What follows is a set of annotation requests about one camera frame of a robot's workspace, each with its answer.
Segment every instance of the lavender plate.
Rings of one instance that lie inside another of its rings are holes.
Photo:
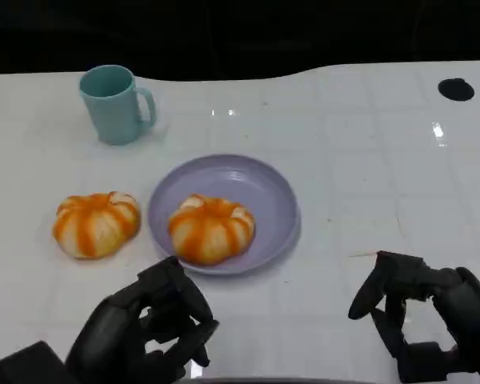
[[[290,184],[271,166],[245,156],[216,154],[172,170],[151,197],[148,220],[164,257],[174,254],[167,232],[169,216],[191,194],[227,198],[243,204],[256,219],[249,249],[216,266],[185,268],[203,274],[241,274],[288,253],[300,233],[300,211]]]

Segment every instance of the tiled table surface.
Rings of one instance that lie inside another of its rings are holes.
[[[157,182],[202,154],[269,162],[302,210],[285,261],[234,279],[193,275],[221,322],[205,376],[397,382],[373,324],[346,317],[374,263],[354,256],[406,252],[480,278],[480,62],[332,66],[245,82],[140,78],[167,132],[124,147],[97,141],[80,75],[0,75],[0,357],[40,338],[64,357],[101,298],[158,260],[144,223],[116,257],[74,262],[50,236],[60,201],[123,190],[145,213]],[[457,77],[473,85],[473,100],[437,92]],[[412,341],[453,343],[432,305],[411,305],[405,329]]]

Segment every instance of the light blue mug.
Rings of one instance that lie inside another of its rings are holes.
[[[137,94],[147,101],[149,121],[141,118]],[[153,95],[137,88],[134,74],[124,66],[97,66],[89,70],[80,80],[80,95],[102,142],[127,144],[154,125]]]

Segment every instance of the toy pumpkin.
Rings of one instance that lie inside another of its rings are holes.
[[[75,258],[102,258],[135,236],[139,226],[138,204],[128,194],[69,196],[57,209],[53,236]]]
[[[193,194],[169,218],[179,257],[212,266],[241,254],[254,236],[254,217],[241,204]]]

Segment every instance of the robotic hand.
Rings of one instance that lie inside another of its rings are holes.
[[[167,258],[98,305],[65,365],[38,342],[0,361],[0,384],[169,384],[185,375],[191,359],[208,366],[204,345],[217,326],[178,260]],[[175,338],[165,353],[146,352],[150,340]]]
[[[386,296],[386,311],[376,305]],[[443,352],[436,342],[407,343],[402,333],[407,299],[432,303],[457,345]],[[466,268],[429,268],[422,258],[380,251],[375,268],[355,296],[349,318],[367,314],[402,382],[438,382],[453,372],[480,374],[480,281]]]

